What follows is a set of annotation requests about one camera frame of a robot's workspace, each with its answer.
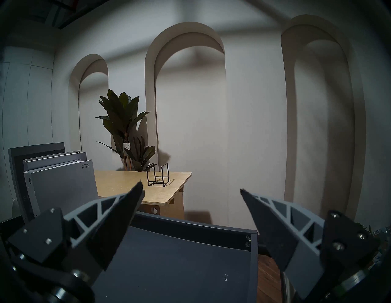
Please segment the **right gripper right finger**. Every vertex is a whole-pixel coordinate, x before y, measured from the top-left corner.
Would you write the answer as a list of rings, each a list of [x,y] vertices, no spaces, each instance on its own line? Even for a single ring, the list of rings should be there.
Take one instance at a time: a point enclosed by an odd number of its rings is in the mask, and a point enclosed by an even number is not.
[[[260,238],[295,289],[293,299],[346,299],[369,278],[377,240],[337,210],[322,219],[298,204],[241,189]]]

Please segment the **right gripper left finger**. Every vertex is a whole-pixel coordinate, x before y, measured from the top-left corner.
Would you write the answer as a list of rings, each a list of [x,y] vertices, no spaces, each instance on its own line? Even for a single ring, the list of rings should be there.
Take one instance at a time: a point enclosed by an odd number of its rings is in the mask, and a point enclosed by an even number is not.
[[[141,181],[124,194],[90,201],[63,215],[51,208],[15,231],[11,249],[28,261],[53,269],[66,268],[78,247],[85,246],[106,270],[145,196]]]

